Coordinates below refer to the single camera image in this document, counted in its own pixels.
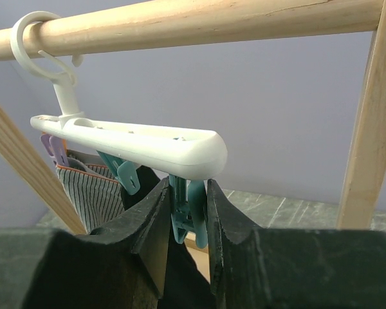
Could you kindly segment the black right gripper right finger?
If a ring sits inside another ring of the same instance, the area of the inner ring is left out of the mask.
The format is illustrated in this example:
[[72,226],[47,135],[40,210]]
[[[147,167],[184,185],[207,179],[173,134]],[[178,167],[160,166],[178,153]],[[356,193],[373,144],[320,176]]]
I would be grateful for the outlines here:
[[207,183],[218,308],[386,308],[386,232],[263,228]]

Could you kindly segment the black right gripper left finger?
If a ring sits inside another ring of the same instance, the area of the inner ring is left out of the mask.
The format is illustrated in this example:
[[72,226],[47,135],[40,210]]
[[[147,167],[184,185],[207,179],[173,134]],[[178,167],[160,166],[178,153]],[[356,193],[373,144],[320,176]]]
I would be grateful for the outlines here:
[[156,308],[165,285],[169,212],[165,178],[89,235],[49,230],[22,308]]

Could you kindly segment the black underwear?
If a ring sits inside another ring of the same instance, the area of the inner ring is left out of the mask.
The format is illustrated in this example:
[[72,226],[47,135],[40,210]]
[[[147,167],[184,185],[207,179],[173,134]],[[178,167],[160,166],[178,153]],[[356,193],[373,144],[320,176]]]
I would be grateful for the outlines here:
[[[142,201],[160,182],[159,177],[144,165],[136,170],[140,190],[130,195],[125,189],[120,194],[125,210]],[[169,237],[167,269],[163,297],[158,300],[158,308],[215,308],[216,299],[210,290],[210,283],[199,272],[196,262],[186,245],[176,243]]]

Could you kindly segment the teal clothes peg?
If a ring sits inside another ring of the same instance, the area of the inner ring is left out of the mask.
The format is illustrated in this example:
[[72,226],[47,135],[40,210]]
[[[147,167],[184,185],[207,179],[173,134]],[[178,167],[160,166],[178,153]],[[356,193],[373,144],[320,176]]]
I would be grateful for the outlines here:
[[135,195],[140,190],[141,185],[138,174],[132,162],[101,151],[97,151],[97,153],[109,168],[114,178],[120,182],[128,194]]
[[169,176],[171,193],[170,215],[174,239],[182,244],[189,232],[196,235],[196,246],[208,245],[205,208],[207,192],[203,180],[187,180],[178,176]]

